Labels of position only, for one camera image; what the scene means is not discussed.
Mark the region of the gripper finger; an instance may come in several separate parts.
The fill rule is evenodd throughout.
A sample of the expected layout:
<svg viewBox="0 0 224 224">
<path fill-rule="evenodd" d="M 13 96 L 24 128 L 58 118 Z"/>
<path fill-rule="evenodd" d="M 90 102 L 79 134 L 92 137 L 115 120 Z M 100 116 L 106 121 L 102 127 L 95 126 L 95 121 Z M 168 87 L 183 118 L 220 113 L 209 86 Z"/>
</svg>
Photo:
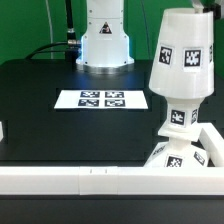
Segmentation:
<svg viewBox="0 0 224 224">
<path fill-rule="evenodd" d="M 209 12 L 214 0 L 191 0 L 191 4 L 196 13 Z"/>
</svg>

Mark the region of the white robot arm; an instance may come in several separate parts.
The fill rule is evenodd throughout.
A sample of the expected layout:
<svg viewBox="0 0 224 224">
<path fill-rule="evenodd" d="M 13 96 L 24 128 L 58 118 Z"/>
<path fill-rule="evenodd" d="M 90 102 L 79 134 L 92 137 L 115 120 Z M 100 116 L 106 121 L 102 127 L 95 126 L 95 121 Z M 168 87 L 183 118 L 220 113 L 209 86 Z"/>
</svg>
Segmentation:
<svg viewBox="0 0 224 224">
<path fill-rule="evenodd" d="M 114 74 L 133 67 L 129 36 L 123 28 L 124 0 L 86 0 L 87 30 L 81 38 L 77 68 Z M 153 62 L 154 70 L 172 66 L 185 72 L 212 70 L 212 15 L 201 8 L 164 11 Z"/>
</svg>

